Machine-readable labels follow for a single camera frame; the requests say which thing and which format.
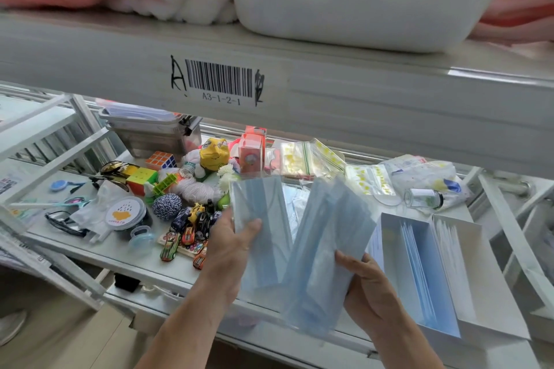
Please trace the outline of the grey metal shelf beam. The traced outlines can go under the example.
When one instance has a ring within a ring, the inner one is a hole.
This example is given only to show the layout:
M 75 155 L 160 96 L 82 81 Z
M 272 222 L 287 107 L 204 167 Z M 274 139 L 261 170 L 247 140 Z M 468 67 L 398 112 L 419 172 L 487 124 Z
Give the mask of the grey metal shelf beam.
M 253 70 L 253 98 L 185 60 Z M 393 53 L 105 12 L 0 11 L 0 81 L 554 179 L 554 45 Z

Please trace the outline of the barcode label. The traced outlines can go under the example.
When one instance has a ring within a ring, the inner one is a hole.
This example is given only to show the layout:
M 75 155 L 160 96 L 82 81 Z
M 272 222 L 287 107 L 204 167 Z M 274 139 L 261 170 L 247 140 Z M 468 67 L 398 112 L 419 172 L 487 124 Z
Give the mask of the barcode label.
M 185 60 L 188 86 L 201 91 L 253 98 L 254 74 L 246 67 Z

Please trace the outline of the person's left hand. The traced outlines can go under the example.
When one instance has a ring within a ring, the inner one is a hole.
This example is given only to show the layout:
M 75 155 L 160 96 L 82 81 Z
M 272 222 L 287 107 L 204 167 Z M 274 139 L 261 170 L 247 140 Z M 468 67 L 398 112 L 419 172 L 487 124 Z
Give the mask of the person's left hand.
M 199 277 L 213 295 L 224 298 L 228 305 L 238 296 L 250 252 L 250 248 L 239 248 L 235 234 L 233 211 L 227 208 L 211 229 Z

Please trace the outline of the person's right hand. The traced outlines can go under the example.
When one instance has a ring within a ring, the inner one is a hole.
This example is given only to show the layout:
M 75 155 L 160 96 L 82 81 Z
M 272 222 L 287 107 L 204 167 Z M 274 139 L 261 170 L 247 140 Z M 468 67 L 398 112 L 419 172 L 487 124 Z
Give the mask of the person's right hand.
M 376 261 L 370 257 L 370 278 L 352 277 L 344 301 L 350 318 L 370 338 L 372 330 L 382 321 L 398 318 L 405 310 Z

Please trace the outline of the blue white twine ball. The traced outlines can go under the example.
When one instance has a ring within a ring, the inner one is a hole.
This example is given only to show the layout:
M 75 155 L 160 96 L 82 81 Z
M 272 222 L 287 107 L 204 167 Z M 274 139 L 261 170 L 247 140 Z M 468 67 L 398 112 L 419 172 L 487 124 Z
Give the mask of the blue white twine ball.
M 162 221 L 171 221 L 183 208 L 182 199 L 175 193 L 157 197 L 152 204 L 152 213 Z

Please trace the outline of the white metal shelf bracket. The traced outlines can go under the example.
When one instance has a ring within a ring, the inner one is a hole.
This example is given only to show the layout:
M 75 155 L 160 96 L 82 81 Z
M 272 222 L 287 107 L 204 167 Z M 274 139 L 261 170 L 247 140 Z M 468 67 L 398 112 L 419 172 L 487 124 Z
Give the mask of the white metal shelf bracket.
M 474 218 L 487 221 L 490 243 L 531 336 L 554 344 L 554 283 L 536 252 L 554 229 L 554 181 L 472 167 Z

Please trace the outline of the thick blue face mask bundle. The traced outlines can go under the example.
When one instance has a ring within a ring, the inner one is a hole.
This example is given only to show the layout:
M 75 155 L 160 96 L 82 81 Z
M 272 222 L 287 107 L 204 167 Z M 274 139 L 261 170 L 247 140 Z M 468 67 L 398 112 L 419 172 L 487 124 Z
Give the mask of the thick blue face mask bundle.
M 335 253 L 361 259 L 376 227 L 370 205 L 343 177 L 314 181 L 281 287 L 288 326 L 320 339 L 335 329 L 353 277 Z

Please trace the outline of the small black block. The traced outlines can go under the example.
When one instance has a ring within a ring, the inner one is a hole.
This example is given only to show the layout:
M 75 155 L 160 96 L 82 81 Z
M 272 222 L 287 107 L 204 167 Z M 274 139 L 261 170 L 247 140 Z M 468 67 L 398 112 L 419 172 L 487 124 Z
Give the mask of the small black block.
M 120 273 L 114 273 L 114 285 L 117 289 L 124 290 L 128 293 L 134 293 L 140 284 L 141 281 L 138 279 Z

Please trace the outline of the pink striped fabric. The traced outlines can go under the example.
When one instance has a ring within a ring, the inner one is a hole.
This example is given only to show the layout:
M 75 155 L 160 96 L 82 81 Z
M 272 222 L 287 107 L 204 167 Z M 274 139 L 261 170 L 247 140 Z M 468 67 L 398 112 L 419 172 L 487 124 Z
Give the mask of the pink striped fabric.
M 468 38 L 503 46 L 554 44 L 554 0 L 492 0 Z

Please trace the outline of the zip bag red green seal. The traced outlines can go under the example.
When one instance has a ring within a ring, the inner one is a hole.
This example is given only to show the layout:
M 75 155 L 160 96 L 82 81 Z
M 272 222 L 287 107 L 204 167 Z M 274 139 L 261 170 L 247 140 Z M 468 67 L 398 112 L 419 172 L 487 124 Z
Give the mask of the zip bag red green seal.
M 315 177 L 315 165 L 309 142 L 282 142 L 280 150 L 280 174 L 290 178 Z

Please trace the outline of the open white mask box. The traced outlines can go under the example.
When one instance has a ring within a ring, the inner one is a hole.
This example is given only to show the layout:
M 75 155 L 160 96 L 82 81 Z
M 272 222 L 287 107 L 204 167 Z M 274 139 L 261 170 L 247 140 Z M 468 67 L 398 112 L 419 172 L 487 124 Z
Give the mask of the open white mask box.
M 427 329 L 461 338 L 431 222 L 382 212 L 378 229 L 378 263 L 409 316 Z

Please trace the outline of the stickerless colourful puzzle cube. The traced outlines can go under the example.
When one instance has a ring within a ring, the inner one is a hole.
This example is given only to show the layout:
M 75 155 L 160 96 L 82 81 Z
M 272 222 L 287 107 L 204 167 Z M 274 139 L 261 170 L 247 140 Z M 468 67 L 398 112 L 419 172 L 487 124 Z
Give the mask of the stickerless colourful puzzle cube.
M 149 183 L 154 185 L 157 183 L 157 179 L 158 172 L 156 170 L 138 167 L 135 172 L 126 179 L 126 185 L 135 196 L 144 197 L 145 184 Z

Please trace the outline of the flat zip bag yellow pieces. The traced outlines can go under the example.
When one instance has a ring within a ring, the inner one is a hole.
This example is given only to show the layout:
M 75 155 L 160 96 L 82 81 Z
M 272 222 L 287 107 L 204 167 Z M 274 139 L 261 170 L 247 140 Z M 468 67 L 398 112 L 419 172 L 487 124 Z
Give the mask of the flat zip bag yellow pieces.
M 346 178 L 364 194 L 373 196 L 397 196 L 391 178 L 384 165 L 346 165 Z

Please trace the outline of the yellow plush toy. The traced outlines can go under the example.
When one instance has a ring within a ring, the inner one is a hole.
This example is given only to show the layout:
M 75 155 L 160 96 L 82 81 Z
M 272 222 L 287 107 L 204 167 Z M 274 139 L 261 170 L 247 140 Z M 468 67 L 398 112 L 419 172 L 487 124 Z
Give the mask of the yellow plush toy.
M 199 164 L 209 171 L 218 171 L 227 165 L 230 149 L 226 139 L 208 138 L 199 149 Z

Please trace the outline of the thin blue face mask pack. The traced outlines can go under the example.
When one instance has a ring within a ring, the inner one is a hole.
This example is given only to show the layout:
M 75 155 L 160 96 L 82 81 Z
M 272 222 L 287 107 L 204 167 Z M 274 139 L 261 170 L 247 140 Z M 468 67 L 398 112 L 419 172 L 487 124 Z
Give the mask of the thin blue face mask pack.
M 293 248 L 282 178 L 234 181 L 230 195 L 237 233 L 254 220 L 261 221 L 261 230 L 250 245 L 239 293 L 240 298 L 250 300 L 280 286 Z

